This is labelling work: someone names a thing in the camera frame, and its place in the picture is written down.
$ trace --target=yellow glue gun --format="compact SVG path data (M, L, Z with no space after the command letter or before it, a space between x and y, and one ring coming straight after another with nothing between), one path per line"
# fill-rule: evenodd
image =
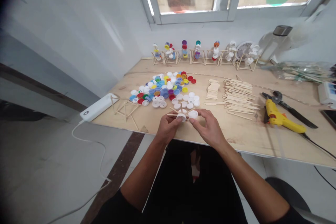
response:
M282 115L276 107L277 105L271 99L266 100L266 110L270 124L278 126L282 125L299 134L306 132L306 128L304 126L296 124L289 120L287 117Z

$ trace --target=wooden board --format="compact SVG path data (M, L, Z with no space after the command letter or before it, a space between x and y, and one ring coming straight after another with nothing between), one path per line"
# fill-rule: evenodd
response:
M289 80L279 80L269 71L260 69L256 69L254 72L237 71L234 66L231 65L204 66L201 64L167 64L153 66L151 60L140 60L110 92L119 95L121 98L129 98L131 96L131 90L138 89L139 86L150 81L156 73L166 74L167 72L175 71L186 71L187 73L190 73L188 76L193 76L197 80L196 84L189 84L186 86L188 87L188 91L194 92L196 95L200 96L201 106L199 108L212 111L219 121L224 136L237 151L266 156L281 156L275 129L269 124L265 125L262 122L265 112L263 109L265 98L263 98L260 93L265 92L270 94L270 91L259 87L253 88L253 93L257 96L254 103L260 104L262 109L256 114L246 115L251 118L252 121L246 120L226 113L228 110L224 109L223 105L203 105L206 98L208 80L210 78L215 78L210 75L236 79L236 74L238 74L243 81L249 82L250 84L275 89L285 95L290 95L296 99L313 104L314 106L308 106L285 96L283 97L284 102L295 108L319 127L318 129L307 127L307 135L317 144L321 145L331 153L336 154L336 131L319 112L319 110L326 109L327 107L320 105L318 102L317 85L307 82L296 83ZM222 101L223 99L221 97L224 94L223 79L218 79L221 85L218 91L218 101ZM147 107L141 106L132 114L141 132L149 134L155 134L157 132L161 116L168 113L170 111L169 107L172 106L169 99L166 99L166 102L168 106L164 109L153 108L152 103L150 103ZM122 103L122 101L115 103L115 108L121 106ZM129 113L131 109L132 106L128 106L127 113ZM282 107L278 106L278 110L281 113L286 113L286 116L295 123L302 124ZM198 117L198 120L201 124L205 123L202 117ZM128 118L125 123L121 115L113 115L112 107L108 108L104 113L98 116L93 123L136 131L131 118ZM280 134L285 157L287 159L336 168L336 160L305 140L299 134L284 127L280 128ZM183 123L179 127L175 138L206 144L198 132L188 122Z

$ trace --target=phone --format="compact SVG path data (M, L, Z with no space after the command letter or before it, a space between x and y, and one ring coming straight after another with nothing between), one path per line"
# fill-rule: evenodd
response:
M336 110L321 110L322 115L336 129Z

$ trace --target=black pants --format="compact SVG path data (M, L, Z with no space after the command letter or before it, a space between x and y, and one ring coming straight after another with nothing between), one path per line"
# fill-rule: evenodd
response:
M193 183L190 153L199 146ZM209 146L172 140L143 211L146 223L247 223L232 175Z

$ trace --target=person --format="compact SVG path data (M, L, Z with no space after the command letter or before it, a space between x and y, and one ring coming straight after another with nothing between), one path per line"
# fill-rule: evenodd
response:
M189 122L209 146L172 140L181 120L164 115L139 164L93 224L247 223L232 176L260 223L310 223L231 147L211 111L196 111L205 126L192 118ZM194 149L200 155L195 183L190 157Z

